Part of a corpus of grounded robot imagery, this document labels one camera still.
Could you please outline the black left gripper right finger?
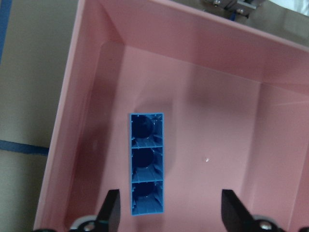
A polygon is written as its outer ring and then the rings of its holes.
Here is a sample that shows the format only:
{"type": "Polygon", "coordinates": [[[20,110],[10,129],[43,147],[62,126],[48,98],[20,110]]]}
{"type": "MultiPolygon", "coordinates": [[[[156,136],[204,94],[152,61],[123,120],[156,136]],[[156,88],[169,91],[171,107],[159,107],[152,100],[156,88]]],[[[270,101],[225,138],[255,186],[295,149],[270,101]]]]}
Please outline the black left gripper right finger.
{"type": "Polygon", "coordinates": [[[221,218],[227,232],[250,232],[254,218],[231,189],[223,189],[221,218]]]}

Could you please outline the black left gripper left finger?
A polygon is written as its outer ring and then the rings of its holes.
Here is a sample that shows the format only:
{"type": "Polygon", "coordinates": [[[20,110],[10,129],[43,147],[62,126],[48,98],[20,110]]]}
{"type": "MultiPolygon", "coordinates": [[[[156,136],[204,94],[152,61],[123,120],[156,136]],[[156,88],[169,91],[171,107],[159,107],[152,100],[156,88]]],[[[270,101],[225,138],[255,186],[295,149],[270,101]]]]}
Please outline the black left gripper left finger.
{"type": "Polygon", "coordinates": [[[117,232],[121,217],[120,190],[108,191],[97,215],[98,232],[117,232]]]}

